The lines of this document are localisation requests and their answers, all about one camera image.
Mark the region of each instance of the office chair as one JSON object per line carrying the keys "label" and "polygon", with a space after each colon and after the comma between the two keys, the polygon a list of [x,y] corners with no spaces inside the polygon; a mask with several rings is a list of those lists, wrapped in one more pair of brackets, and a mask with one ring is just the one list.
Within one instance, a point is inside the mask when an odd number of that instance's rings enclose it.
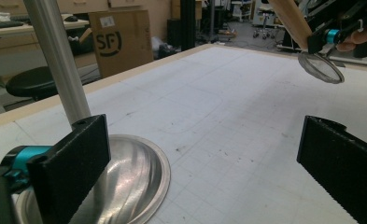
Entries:
{"label": "office chair", "polygon": [[18,97],[32,97],[35,101],[58,94],[51,71],[47,66],[17,74],[6,84],[6,91]]}
{"label": "office chair", "polygon": [[[268,0],[261,0],[261,2],[263,4],[269,4]],[[275,38],[275,33],[274,33],[274,29],[269,29],[266,28],[267,26],[267,21],[269,19],[270,15],[275,15],[274,11],[271,8],[264,8],[261,9],[259,7],[259,12],[262,13],[263,17],[264,17],[264,22],[262,24],[262,28],[258,28],[254,31],[253,33],[253,38],[256,38],[259,36],[259,34],[262,34],[262,39],[266,39],[267,37],[271,37],[272,39]]]}

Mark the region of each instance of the black stool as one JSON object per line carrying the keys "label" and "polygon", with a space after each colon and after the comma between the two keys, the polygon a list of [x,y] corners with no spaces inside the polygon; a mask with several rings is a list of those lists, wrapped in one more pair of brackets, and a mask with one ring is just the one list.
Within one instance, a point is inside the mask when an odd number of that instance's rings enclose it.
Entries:
{"label": "black stool", "polygon": [[17,74],[8,81],[6,90],[13,96],[32,97],[35,101],[58,94],[51,71],[47,66]]}

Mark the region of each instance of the table surface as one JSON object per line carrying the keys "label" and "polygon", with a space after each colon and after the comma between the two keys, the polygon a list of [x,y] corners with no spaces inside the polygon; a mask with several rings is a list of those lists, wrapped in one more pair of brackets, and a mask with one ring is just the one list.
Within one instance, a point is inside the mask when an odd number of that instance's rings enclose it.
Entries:
{"label": "table surface", "polygon": [[[158,145],[171,186],[149,223],[356,223],[296,162],[305,115],[367,142],[367,70],[314,79],[296,58],[201,46],[85,87],[109,134]],[[57,96],[0,115],[0,160],[70,132]]]}

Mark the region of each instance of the sf logo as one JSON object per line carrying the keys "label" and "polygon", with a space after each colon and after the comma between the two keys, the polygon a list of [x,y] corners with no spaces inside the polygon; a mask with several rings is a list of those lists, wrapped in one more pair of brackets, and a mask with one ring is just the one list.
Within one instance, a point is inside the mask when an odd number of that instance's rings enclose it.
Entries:
{"label": "sf logo", "polygon": [[118,54],[121,50],[120,32],[105,35],[99,34],[96,36],[96,42],[102,57],[111,57]]}

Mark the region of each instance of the stainless steel bowl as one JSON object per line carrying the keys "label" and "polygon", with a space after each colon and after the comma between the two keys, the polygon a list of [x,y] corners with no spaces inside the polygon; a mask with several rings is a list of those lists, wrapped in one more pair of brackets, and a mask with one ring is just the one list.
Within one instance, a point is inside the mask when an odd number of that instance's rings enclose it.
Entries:
{"label": "stainless steel bowl", "polygon": [[[162,150],[146,139],[110,135],[111,161],[101,190],[92,189],[70,223],[145,223],[162,203],[171,170]],[[35,194],[17,200],[21,223],[42,223]]]}

